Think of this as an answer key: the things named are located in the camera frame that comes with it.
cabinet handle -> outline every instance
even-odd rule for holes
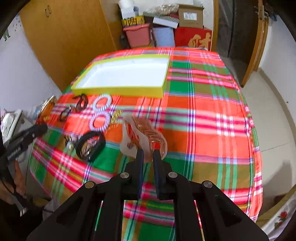
[[[44,12],[45,12],[46,17],[48,18],[49,14],[47,13],[48,12],[47,8],[44,10]]]
[[[49,5],[47,5],[47,9],[48,9],[49,14],[51,14],[52,13],[52,10],[51,10],[51,8],[50,8]]]

pile of boxes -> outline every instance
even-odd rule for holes
[[[136,6],[121,9],[123,30],[131,48],[194,47],[211,49],[212,31],[203,26],[203,7],[180,4],[169,16],[144,12]]]

white paper roll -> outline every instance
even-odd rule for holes
[[[133,0],[120,0],[118,2],[120,9],[129,8],[134,6]]]

metal screw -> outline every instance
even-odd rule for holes
[[[94,186],[94,183],[93,182],[87,182],[86,184],[85,184],[85,187],[86,188],[92,188]]]
[[[176,172],[170,172],[170,173],[168,174],[168,176],[171,177],[171,178],[175,178],[175,177],[178,176],[178,174],[177,174]]]
[[[120,173],[120,177],[121,178],[128,178],[129,174],[127,172],[122,172],[122,173]]]
[[[205,181],[205,182],[204,182],[204,186],[205,186],[206,188],[211,188],[211,187],[213,186],[213,184],[212,184],[212,182],[210,182],[210,181]]]

person's hand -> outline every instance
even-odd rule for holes
[[[14,183],[16,185],[16,191],[20,195],[25,197],[26,182],[25,182],[25,179],[21,173],[20,166],[16,160],[14,160],[14,167],[15,167]],[[4,184],[12,193],[14,192],[13,187],[9,183],[4,182]],[[5,186],[3,185],[3,183],[1,181],[0,181],[0,198],[9,204],[13,204],[13,201],[12,201],[9,191],[5,188]]]

